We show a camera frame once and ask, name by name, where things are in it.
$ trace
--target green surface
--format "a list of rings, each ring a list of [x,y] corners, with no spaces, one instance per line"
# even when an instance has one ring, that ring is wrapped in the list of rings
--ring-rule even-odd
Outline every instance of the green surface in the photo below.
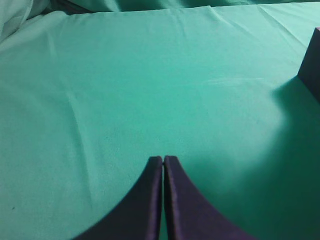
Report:
[[[0,44],[0,239],[70,239],[121,200],[149,156],[169,154],[248,233],[318,240],[320,105],[295,75],[319,12],[27,21]]]

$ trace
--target curved edge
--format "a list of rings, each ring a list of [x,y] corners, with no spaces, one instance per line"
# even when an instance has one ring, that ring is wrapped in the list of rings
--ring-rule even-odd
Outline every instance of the curved edge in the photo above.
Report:
[[[162,159],[150,157],[122,201],[74,240],[158,240],[162,206]]]
[[[176,156],[164,159],[164,209],[169,240],[255,240],[205,199]]]

